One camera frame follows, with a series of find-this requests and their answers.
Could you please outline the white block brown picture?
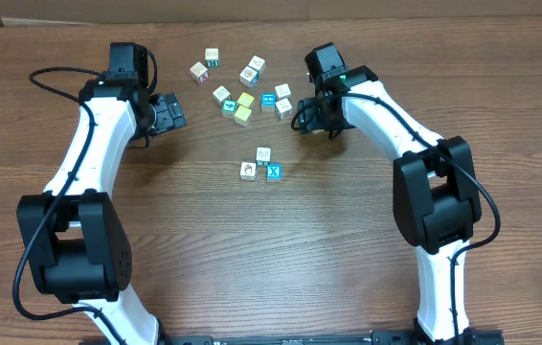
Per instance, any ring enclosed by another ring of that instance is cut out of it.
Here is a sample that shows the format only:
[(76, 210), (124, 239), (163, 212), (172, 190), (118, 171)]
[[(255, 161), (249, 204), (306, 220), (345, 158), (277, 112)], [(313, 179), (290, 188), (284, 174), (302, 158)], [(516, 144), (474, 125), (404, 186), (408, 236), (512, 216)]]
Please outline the white block brown picture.
[(287, 98), (275, 102), (275, 110), (280, 119), (284, 119), (293, 113), (292, 104)]

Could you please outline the white block teal side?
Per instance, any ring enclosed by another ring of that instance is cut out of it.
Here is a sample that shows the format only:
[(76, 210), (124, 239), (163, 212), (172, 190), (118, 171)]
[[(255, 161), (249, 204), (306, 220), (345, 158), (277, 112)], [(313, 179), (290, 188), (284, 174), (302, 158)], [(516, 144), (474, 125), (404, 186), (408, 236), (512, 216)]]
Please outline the white block teal side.
[(268, 182), (281, 182), (282, 166), (280, 164), (269, 164), (266, 167), (266, 180)]

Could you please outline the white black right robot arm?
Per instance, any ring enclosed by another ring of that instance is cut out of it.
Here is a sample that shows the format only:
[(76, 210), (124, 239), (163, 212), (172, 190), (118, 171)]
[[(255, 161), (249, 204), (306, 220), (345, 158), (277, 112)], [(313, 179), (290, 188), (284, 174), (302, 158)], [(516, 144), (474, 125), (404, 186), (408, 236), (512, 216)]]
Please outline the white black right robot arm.
[(464, 261), (481, 218), (469, 145), (414, 120), (366, 66), (350, 69), (334, 44), (305, 56), (313, 97), (298, 103), (291, 126), (306, 133), (357, 128), (393, 165), (393, 214), (416, 250), (419, 307), (415, 344), (478, 344), (464, 308)]

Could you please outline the yellow block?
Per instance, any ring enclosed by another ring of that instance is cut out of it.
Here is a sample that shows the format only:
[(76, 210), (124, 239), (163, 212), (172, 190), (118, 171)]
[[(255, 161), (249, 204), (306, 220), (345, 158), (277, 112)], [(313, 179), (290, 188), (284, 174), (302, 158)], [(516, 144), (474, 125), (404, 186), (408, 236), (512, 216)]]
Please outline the yellow block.
[(254, 102), (255, 98), (246, 92), (242, 92), (237, 98), (237, 104), (247, 108), (251, 108)]
[(252, 118), (252, 110), (246, 106), (240, 105), (235, 114), (235, 122), (243, 127), (247, 127), (250, 124)]

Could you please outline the white acorn picture block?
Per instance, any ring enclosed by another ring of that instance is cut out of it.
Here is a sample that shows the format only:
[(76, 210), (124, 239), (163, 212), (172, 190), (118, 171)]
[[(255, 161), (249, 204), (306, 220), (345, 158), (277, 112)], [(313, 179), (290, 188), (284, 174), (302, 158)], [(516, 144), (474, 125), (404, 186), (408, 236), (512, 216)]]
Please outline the white acorn picture block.
[(253, 162), (242, 162), (239, 171), (241, 180), (254, 181), (258, 175), (258, 165)]

